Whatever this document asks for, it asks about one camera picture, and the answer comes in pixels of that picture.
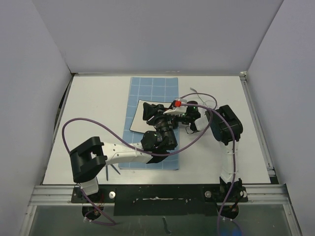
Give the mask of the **square white plate black rim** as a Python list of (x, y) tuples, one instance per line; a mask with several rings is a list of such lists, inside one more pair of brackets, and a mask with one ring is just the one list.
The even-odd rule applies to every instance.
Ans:
[(148, 125), (145, 120), (143, 120), (143, 104), (148, 103), (150, 105), (158, 105), (161, 104), (165, 108), (168, 108), (170, 106), (170, 102), (154, 102), (154, 101), (145, 101), (145, 100), (139, 100), (138, 105), (136, 107), (135, 115), (132, 119), (131, 125), (129, 130), (137, 133), (142, 133), (144, 134), (146, 131), (155, 131), (156, 129)]

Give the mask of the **blue checked cloth napkin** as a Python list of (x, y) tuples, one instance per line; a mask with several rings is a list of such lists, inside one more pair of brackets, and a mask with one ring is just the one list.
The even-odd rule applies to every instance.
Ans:
[(163, 111), (179, 96), (178, 78), (132, 77), (129, 85), (123, 140), (139, 143), (150, 152), (150, 161), (118, 164), (126, 170), (179, 168), (179, 130)]

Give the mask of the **clear wine glass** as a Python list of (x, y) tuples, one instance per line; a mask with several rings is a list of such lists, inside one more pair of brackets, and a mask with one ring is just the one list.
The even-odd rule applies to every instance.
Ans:
[(201, 101), (201, 105), (205, 107), (212, 108), (212, 109), (217, 109), (218, 107), (218, 103), (213, 98), (208, 99), (208, 100), (200, 98), (200, 101)]

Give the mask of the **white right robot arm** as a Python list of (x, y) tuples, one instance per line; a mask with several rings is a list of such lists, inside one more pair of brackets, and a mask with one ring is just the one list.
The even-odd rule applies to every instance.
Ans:
[(238, 142), (243, 132), (240, 120), (228, 105), (215, 110), (195, 102), (181, 103), (176, 100), (175, 104), (180, 105), (178, 107), (180, 114), (177, 115), (176, 121), (189, 125), (193, 132), (200, 132), (197, 138), (180, 151), (192, 146), (209, 128), (214, 138), (220, 143), (222, 160), (220, 184), (222, 186), (219, 189), (219, 195), (223, 200), (231, 201), (237, 195), (235, 185), (242, 184), (241, 179), (237, 178)]

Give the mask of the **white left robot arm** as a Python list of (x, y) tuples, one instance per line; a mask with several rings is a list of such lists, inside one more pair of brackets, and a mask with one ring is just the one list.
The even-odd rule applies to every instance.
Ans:
[(83, 197), (89, 202), (99, 199), (97, 175), (103, 167), (129, 162), (155, 164), (167, 158), (178, 145), (174, 120), (181, 114), (180, 104), (180, 101), (173, 101), (169, 108), (165, 108), (161, 104), (145, 102), (142, 119), (154, 130), (146, 131), (139, 143), (104, 143), (95, 136), (71, 150), (73, 181), (80, 186)]

